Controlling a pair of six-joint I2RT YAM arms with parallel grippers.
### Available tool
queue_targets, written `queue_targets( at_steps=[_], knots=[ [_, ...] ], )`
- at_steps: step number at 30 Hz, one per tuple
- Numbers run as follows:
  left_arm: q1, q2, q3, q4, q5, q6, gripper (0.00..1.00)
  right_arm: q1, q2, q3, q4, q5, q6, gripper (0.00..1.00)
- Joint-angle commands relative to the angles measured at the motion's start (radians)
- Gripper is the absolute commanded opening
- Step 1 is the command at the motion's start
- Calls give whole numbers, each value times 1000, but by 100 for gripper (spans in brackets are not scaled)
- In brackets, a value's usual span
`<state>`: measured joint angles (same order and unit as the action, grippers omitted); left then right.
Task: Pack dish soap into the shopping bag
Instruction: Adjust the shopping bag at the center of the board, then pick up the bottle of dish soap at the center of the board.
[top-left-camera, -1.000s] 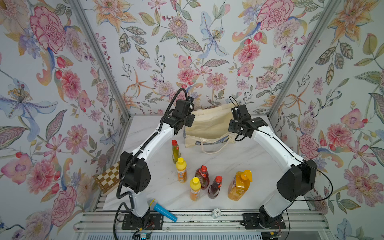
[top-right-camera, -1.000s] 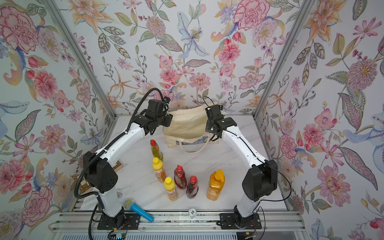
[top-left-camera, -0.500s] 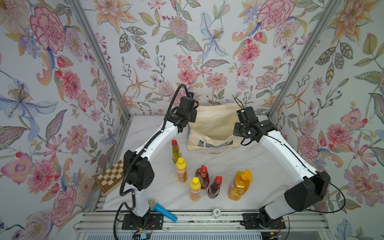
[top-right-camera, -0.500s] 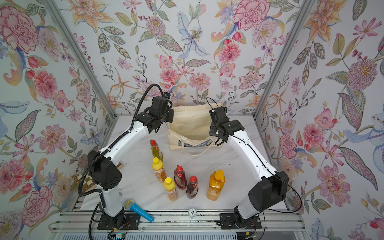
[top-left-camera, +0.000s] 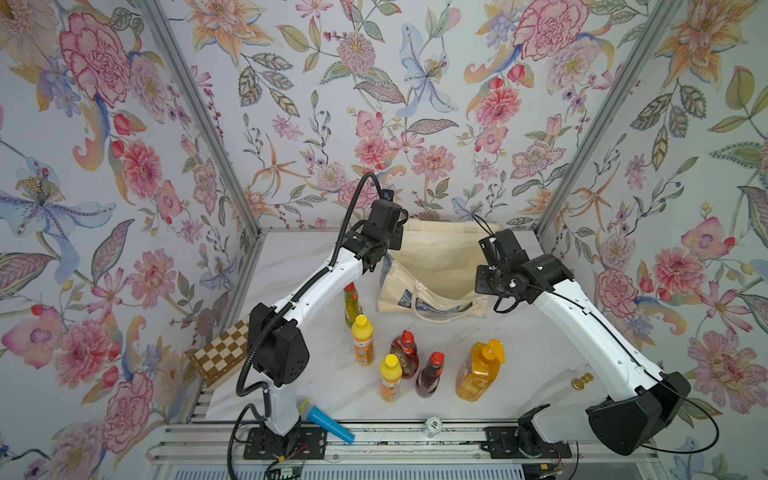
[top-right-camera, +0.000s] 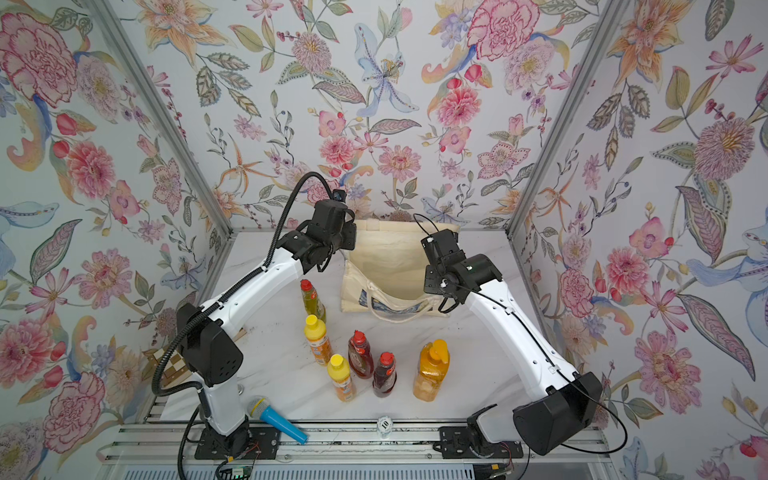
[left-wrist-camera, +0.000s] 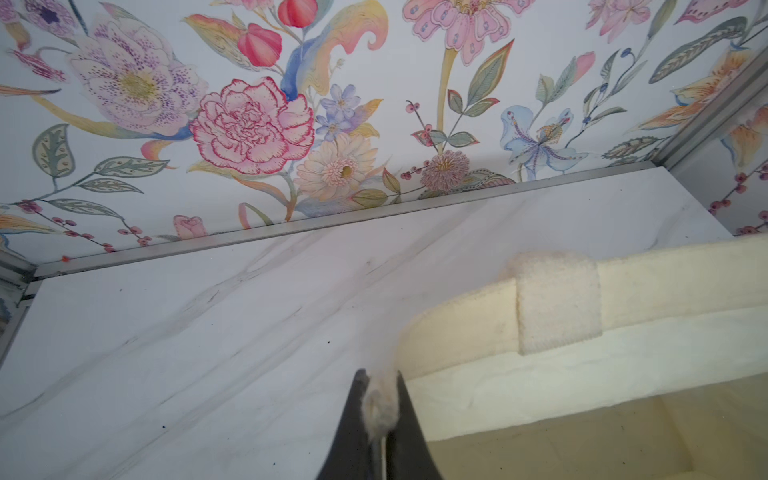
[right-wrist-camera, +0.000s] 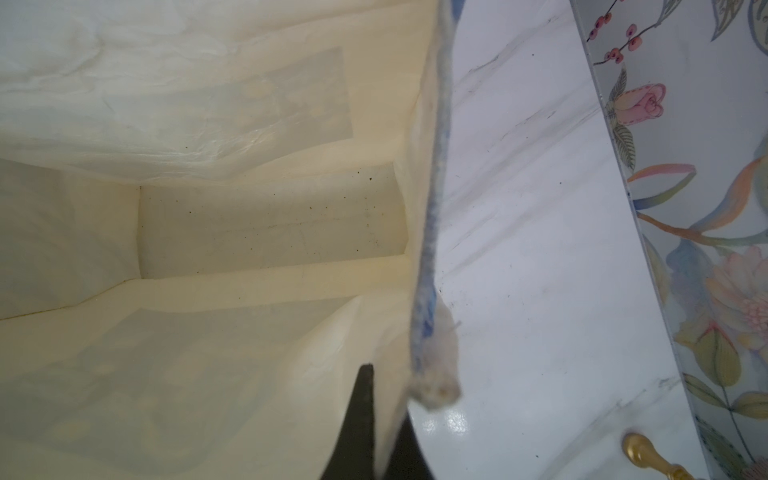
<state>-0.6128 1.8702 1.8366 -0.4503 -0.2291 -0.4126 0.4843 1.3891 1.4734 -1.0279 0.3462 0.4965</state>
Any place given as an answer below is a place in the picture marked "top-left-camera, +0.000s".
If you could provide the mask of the large orange dish soap bottle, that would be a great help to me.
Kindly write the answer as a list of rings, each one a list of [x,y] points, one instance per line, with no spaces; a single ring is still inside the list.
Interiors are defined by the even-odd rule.
[[[494,383],[506,363],[504,345],[497,339],[475,343],[459,368],[455,391],[468,402],[479,400]]]

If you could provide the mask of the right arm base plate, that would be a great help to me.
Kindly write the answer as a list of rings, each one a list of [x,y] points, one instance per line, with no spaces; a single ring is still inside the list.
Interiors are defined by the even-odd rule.
[[[482,451],[492,459],[564,460],[573,457],[566,442],[545,443],[533,430],[516,425],[490,426],[484,429]]]

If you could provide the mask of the dark red bottle front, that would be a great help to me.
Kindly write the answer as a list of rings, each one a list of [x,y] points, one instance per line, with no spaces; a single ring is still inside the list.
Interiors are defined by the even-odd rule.
[[[429,398],[435,393],[439,386],[444,364],[444,353],[434,352],[430,355],[416,380],[416,392],[420,397]]]

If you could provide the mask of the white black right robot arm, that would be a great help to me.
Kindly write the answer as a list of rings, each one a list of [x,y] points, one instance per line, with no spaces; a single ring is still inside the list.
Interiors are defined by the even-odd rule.
[[[513,441],[523,455],[538,457],[558,442],[598,441],[628,456],[670,425],[691,390],[681,373],[665,373],[641,354],[556,257],[529,258],[511,230],[479,245],[486,262],[476,269],[476,293],[534,306],[568,337],[607,393],[594,405],[543,404],[526,412]]]

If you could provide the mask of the cream canvas shopping bag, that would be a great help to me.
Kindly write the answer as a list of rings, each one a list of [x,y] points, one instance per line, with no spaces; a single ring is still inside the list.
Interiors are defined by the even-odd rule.
[[[434,324],[485,317],[489,297],[475,292],[475,275],[489,235],[475,222],[408,220],[401,248],[382,259],[377,311]]]

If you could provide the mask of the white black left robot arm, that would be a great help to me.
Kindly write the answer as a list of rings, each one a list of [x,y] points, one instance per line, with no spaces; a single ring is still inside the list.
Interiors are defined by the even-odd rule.
[[[256,419],[272,434],[286,437],[300,424],[292,383],[310,360],[303,331],[344,287],[402,247],[407,220],[400,205],[374,201],[369,217],[340,232],[328,259],[306,281],[275,304],[259,303],[251,310],[235,392],[241,398],[262,395],[263,411]]]

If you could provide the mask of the dark red bottle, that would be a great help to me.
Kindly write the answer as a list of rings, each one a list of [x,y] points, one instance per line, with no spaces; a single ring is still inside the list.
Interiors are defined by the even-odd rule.
[[[410,379],[417,374],[419,369],[418,349],[415,337],[410,331],[404,330],[400,336],[391,342],[390,353],[398,358],[404,379]]]
[[[435,393],[439,386],[444,364],[444,353],[434,352],[430,355],[416,380],[416,392],[420,397],[429,398]]]

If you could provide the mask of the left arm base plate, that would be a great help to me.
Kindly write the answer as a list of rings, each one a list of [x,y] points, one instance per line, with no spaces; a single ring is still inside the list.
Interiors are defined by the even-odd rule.
[[[297,424],[287,435],[279,436],[266,427],[251,428],[246,438],[244,460],[323,460],[327,432],[317,426]]]

